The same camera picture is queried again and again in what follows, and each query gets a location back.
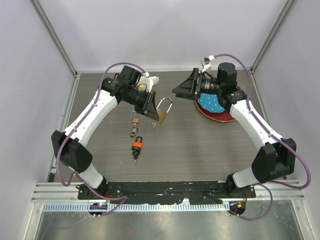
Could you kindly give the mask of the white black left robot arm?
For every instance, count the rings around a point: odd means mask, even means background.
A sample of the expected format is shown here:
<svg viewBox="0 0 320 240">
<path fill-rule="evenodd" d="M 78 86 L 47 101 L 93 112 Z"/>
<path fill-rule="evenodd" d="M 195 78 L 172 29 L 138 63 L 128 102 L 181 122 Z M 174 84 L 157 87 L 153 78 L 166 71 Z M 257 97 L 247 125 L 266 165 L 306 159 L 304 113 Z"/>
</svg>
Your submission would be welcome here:
<svg viewBox="0 0 320 240">
<path fill-rule="evenodd" d="M 82 113 L 63 131 L 51 135 L 56 164 L 64 164 L 79 175 L 87 185 L 89 194 L 100 200 L 107 192 L 107 180 L 93 165 L 93 156 L 86 146 L 102 120 L 120 102 L 134 106 L 136 113 L 159 120 L 153 86 L 159 83 L 136 64 L 122 62 L 120 73 L 115 77 L 103 74 L 97 91 Z"/>
</svg>

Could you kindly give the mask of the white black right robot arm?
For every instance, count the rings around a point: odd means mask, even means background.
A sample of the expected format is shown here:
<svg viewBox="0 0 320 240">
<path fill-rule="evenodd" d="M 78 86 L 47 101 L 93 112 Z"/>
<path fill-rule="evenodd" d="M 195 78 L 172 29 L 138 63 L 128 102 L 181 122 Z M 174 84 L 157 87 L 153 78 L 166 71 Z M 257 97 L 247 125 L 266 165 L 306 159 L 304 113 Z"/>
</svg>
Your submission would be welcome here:
<svg viewBox="0 0 320 240">
<path fill-rule="evenodd" d="M 230 197 L 238 197 L 250 185 L 267 183 L 294 172 L 295 141 L 284 139 L 273 131 L 254 109 L 246 93 L 238 88 L 234 64 L 219 64 L 217 75 L 211 78 L 194 68 L 190 76 L 176 86 L 172 93 L 177 98 L 193 101 L 202 94 L 216 95 L 219 105 L 240 123 L 254 142 L 257 154 L 251 166 L 227 176 L 225 190 Z"/>
</svg>

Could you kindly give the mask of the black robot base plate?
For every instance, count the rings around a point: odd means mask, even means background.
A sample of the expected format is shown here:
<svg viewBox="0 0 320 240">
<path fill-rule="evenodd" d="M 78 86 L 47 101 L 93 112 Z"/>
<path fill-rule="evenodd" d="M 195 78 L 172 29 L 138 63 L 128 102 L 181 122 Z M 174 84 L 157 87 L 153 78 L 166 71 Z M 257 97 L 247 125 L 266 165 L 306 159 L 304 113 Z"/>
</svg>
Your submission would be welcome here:
<svg viewBox="0 0 320 240">
<path fill-rule="evenodd" d="M 219 181 L 103 181 L 94 191 L 111 198 L 112 204 L 120 203 L 120 198 L 126 196 L 124 203 L 129 205 L 179 205 L 184 199 L 188 199 L 191 205 L 204 205 L 221 203 L 221 199 L 256 197 L 251 186 L 230 191 L 225 182 Z"/>
</svg>

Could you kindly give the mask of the large brass padlock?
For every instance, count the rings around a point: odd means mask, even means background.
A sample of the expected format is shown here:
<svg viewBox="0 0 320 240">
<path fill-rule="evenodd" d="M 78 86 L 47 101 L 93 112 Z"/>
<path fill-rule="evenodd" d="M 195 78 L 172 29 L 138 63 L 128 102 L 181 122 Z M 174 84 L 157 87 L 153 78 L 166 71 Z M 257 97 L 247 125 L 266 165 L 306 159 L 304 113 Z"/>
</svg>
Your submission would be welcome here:
<svg viewBox="0 0 320 240">
<path fill-rule="evenodd" d="M 168 107 L 168 109 L 166 111 L 162 110 L 160 108 L 160 105 L 162 104 L 163 101 L 168 100 L 170 102 L 170 105 Z M 170 97 L 164 97 L 160 100 L 160 102 L 158 103 L 157 107 L 156 107 L 156 111 L 158 113 L 159 119 L 157 120 L 157 123 L 162 124 L 166 118 L 166 116 L 168 115 L 168 112 L 170 111 L 171 107 L 173 105 L 173 101 Z"/>
</svg>

